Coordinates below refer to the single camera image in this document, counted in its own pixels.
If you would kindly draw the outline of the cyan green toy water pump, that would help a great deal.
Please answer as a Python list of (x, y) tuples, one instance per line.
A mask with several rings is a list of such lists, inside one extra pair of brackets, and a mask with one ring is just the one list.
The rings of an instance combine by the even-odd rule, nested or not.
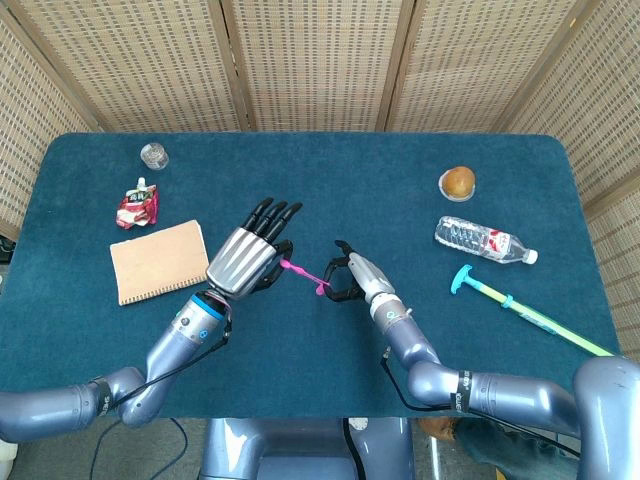
[(524, 319), (530, 324), (544, 330), (551, 335), (559, 336), (560, 338), (568, 341), (575, 346), (578, 346), (579, 348), (589, 352), (590, 354), (599, 357), (615, 356), (615, 353), (578, 335), (577, 333), (560, 325), (548, 316), (545, 316), (544, 314), (534, 310), (533, 308), (516, 301), (511, 295), (503, 294), (495, 290), (494, 288), (484, 284), (483, 282), (473, 278), (470, 275), (471, 270), (472, 266), (465, 264), (455, 274), (450, 286), (450, 292), (453, 295), (456, 295), (463, 285), (467, 285), (478, 291), (479, 293), (489, 297), (493, 301), (497, 302), (503, 309), (514, 312), (520, 318)]

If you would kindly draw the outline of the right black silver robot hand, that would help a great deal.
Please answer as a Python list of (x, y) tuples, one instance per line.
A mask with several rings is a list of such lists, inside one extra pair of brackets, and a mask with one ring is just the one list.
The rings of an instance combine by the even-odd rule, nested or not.
[[(341, 257), (333, 258), (326, 266), (323, 286), (326, 297), (340, 303), (362, 299), (370, 303), (379, 294), (394, 294), (395, 289), (386, 275), (370, 260), (356, 252), (346, 241), (335, 240), (335, 245), (342, 251)], [(335, 290), (330, 279), (338, 268), (347, 268), (352, 276), (351, 285), (344, 290)]]

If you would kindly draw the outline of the clear plastic water bottle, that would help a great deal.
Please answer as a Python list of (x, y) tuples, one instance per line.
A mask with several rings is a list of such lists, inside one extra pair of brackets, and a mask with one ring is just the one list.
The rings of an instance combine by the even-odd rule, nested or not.
[(539, 258), (539, 253), (525, 247), (517, 236), (458, 217), (441, 217), (434, 238), (447, 247), (500, 264), (533, 265)]

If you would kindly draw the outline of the crumpled red drink pouch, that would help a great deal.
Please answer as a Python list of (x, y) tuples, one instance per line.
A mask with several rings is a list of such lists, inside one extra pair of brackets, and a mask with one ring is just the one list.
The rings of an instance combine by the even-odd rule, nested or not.
[(154, 225), (158, 216), (158, 192), (139, 177), (134, 189), (128, 190), (116, 211), (116, 224), (123, 229)]

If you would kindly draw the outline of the blue felt table mat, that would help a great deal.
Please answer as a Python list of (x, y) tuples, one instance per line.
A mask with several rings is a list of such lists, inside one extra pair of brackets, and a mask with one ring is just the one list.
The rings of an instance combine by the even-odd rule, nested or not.
[[(154, 172), (142, 147), (160, 143)], [(441, 175), (476, 177), (464, 202)], [(184, 288), (118, 304), (110, 246), (147, 234), (116, 224), (139, 177), (159, 193), (158, 229), (200, 224), (214, 255), (267, 197), (302, 208), (283, 231), (293, 260), (321, 274), (348, 242), (374, 262), (448, 367), (532, 376), (569, 387), (588, 359), (469, 287), (458, 269), (612, 352), (620, 351), (591, 236), (562, 144), (546, 135), (451, 133), (69, 133), (51, 142), (0, 293), (0, 392), (85, 384), (143, 368), (192, 295)], [(537, 262), (500, 264), (442, 245), (439, 219), (517, 236)]]

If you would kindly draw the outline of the tan spiral notebook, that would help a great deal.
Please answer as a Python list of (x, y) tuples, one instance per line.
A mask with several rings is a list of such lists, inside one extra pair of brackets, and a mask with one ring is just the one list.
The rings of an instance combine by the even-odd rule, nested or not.
[(112, 244), (110, 254), (121, 306), (201, 283), (209, 265), (195, 220)]

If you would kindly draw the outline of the brown shoe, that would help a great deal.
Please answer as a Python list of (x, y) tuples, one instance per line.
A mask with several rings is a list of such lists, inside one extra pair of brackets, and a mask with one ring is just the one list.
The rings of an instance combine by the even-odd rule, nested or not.
[(455, 429), (458, 420), (454, 417), (423, 417), (418, 425), (428, 436), (445, 442), (455, 441)]

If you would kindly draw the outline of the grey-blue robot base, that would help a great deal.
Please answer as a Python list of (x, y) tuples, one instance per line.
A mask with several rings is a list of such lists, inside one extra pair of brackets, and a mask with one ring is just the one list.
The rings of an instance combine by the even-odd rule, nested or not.
[(198, 480), (415, 480), (401, 417), (214, 418)]

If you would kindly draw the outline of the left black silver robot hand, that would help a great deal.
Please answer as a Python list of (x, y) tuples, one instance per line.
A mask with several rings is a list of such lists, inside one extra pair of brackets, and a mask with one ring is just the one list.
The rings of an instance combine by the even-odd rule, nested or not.
[(290, 240), (278, 237), (301, 208), (300, 202), (276, 203), (271, 197), (258, 203), (210, 262), (206, 277), (212, 289), (239, 300), (270, 288), (284, 270), (279, 261), (289, 260), (294, 250)]

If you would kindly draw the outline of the small clear glass jar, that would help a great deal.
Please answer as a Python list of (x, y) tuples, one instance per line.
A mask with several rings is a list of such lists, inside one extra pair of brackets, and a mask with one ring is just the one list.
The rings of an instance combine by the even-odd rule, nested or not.
[(164, 147), (156, 142), (146, 144), (140, 151), (141, 161), (151, 170), (162, 170), (169, 163)]

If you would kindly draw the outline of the brown bun in clear cup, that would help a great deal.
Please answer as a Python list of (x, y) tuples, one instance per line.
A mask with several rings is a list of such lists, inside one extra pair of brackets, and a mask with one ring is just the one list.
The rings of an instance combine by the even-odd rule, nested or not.
[(442, 195), (453, 202), (469, 200), (475, 192), (475, 173), (466, 166), (456, 166), (445, 171), (438, 186)]

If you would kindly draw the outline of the woven bamboo screen panel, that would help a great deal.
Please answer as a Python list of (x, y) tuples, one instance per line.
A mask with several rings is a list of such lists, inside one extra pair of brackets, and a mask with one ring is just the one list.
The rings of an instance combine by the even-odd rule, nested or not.
[(221, 0), (0, 0), (94, 129), (246, 131)]
[(254, 131), (382, 131), (416, 0), (221, 0)]
[(386, 129), (488, 132), (590, 0), (415, 0)]
[(0, 235), (19, 239), (50, 143), (94, 116), (0, 0)]
[(620, 348), (640, 362), (640, 0), (587, 3), (508, 127), (564, 145)]

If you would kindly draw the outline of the blue jeans leg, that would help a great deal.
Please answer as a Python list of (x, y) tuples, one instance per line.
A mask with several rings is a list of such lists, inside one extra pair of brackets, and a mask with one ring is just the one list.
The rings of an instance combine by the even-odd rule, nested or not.
[(462, 418), (454, 438), (478, 463), (495, 466), (507, 480), (576, 480), (579, 461), (556, 446), (493, 421)]

